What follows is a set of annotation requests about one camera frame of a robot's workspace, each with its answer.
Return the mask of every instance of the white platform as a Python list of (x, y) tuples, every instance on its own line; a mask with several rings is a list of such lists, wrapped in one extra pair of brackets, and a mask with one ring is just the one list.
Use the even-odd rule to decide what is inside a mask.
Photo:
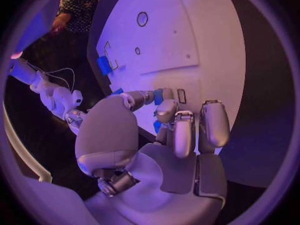
[[(137, 23), (140, 12), (148, 15), (144, 27)], [(177, 96), (177, 89), (183, 89), (187, 102), (180, 108), (195, 113), (205, 100), (220, 100), (232, 128), (244, 88), (246, 54), (231, 0), (119, 0), (96, 49), (118, 66), (108, 75), (112, 91), (168, 87)], [(135, 112), (138, 125), (152, 134), (155, 109), (150, 104)]]

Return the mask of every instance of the humanoid robot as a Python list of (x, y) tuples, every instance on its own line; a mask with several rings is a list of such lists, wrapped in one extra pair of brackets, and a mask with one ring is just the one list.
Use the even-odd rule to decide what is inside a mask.
[[(100, 100), (88, 113), (83, 96), (48, 80), (25, 60), (14, 60), (10, 75), (30, 86), (55, 116), (76, 135), (77, 163), (98, 178), (107, 203), (133, 224), (212, 224), (224, 207), (227, 180), (215, 148), (227, 144), (228, 116), (218, 100), (195, 115), (180, 110), (170, 88), (129, 91)], [(161, 122), (155, 142), (138, 148), (134, 111), (160, 100), (154, 115)]]

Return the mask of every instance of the person's hand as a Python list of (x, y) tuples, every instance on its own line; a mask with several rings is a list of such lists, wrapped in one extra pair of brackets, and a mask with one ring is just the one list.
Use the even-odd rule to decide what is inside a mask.
[(68, 21), (70, 21), (71, 15), (68, 13), (62, 13), (58, 15), (52, 24), (51, 34), (56, 35), (65, 29)]

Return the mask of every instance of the rectangular slot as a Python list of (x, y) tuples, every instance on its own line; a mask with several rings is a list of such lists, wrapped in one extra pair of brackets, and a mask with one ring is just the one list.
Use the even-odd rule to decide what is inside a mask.
[(178, 94), (178, 101), (180, 104), (186, 104), (187, 98), (186, 98), (186, 92), (184, 89), (177, 89)]

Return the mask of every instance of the blue tape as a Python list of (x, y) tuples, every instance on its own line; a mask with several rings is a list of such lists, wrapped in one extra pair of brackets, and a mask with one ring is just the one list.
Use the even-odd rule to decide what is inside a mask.
[(113, 71), (110, 66), (110, 62), (106, 56), (99, 57), (97, 59), (97, 63), (98, 63), (98, 66), (104, 76)]
[(153, 123), (153, 126), (154, 126), (154, 130), (155, 132), (158, 134), (159, 131), (160, 131), (160, 128), (161, 128), (161, 125), (162, 123), (158, 120), (156, 120), (154, 123)]
[(157, 89), (154, 90), (154, 104), (155, 105), (160, 105), (163, 102), (163, 90), (162, 89)]
[(118, 90), (112, 92), (111, 94), (121, 94), (121, 93), (124, 93), (124, 91), (122, 88), (119, 88)]

